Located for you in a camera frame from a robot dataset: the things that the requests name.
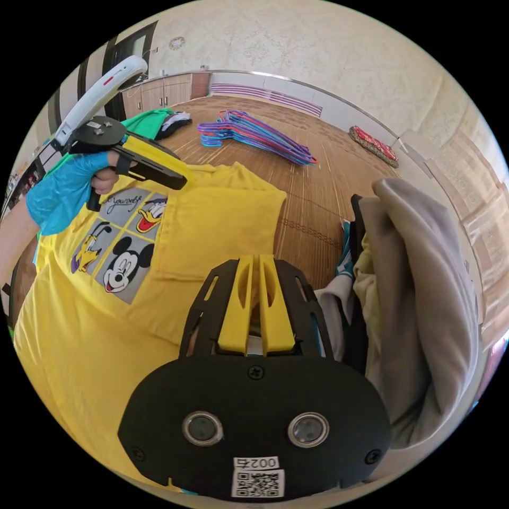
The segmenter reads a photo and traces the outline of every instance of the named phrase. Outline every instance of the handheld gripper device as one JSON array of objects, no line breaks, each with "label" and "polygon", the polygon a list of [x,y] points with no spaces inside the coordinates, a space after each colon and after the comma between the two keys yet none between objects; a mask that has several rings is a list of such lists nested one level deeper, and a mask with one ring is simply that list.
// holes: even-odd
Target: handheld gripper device
[{"label": "handheld gripper device", "polygon": [[[263,355],[250,356],[257,293]],[[141,381],[118,437],[153,482],[225,501],[280,502],[366,480],[391,428],[370,382],[332,358],[302,272],[243,256],[210,272],[178,359]]]},{"label": "handheld gripper device", "polygon": [[[57,129],[51,141],[64,154],[92,154],[113,150],[120,154],[118,174],[136,180],[152,180],[170,189],[180,190],[192,173],[171,150],[155,141],[129,132],[119,121],[94,113],[110,101],[121,86],[147,71],[144,59],[130,56],[101,77],[76,103]],[[87,208],[98,212],[99,195],[91,190]]]}]

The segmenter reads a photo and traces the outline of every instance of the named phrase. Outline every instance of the camera lens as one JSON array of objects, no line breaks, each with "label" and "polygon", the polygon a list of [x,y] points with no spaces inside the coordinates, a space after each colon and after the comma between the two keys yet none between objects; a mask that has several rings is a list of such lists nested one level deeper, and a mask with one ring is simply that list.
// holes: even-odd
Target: camera lens
[{"label": "camera lens", "polygon": [[207,447],[223,438],[223,427],[219,419],[208,412],[193,412],[182,424],[186,439],[194,445]]},{"label": "camera lens", "polygon": [[329,435],[329,423],[320,414],[300,414],[288,427],[288,438],[297,447],[316,447]]}]

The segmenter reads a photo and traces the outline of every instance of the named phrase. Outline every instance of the qr code label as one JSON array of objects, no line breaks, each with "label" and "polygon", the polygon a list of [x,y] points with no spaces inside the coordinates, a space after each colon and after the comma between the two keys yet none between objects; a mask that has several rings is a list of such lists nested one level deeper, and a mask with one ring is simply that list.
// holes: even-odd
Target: qr code label
[{"label": "qr code label", "polygon": [[284,470],[233,471],[232,497],[278,498],[284,495]]},{"label": "qr code label", "polygon": [[279,468],[279,458],[277,456],[233,458],[233,468],[239,470],[274,470]]}]

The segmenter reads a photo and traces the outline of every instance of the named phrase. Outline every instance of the screw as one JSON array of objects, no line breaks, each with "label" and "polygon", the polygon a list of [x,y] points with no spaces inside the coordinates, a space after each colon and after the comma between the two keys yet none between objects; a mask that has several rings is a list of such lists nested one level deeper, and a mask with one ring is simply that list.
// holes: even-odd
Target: screw
[{"label": "screw", "polygon": [[136,461],[143,461],[145,453],[139,447],[131,447],[131,454]]},{"label": "screw", "polygon": [[368,465],[373,465],[380,459],[381,455],[382,451],[380,449],[373,449],[366,455],[364,462]]},{"label": "screw", "polygon": [[251,380],[261,380],[265,375],[265,370],[261,366],[251,366],[248,369],[248,377]]}]

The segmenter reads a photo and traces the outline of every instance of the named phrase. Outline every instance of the hand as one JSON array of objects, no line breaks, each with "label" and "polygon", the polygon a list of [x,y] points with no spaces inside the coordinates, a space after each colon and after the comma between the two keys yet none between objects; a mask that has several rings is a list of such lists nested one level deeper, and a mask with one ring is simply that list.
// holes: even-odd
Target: hand
[{"label": "hand", "polygon": [[90,198],[91,185],[99,194],[111,191],[118,177],[116,152],[69,157],[58,169],[27,193],[30,217],[42,235],[54,235],[67,228]]},{"label": "hand", "polygon": [[94,175],[91,184],[98,195],[107,195],[117,182],[118,175],[113,168],[105,168],[104,170],[99,170]]}]

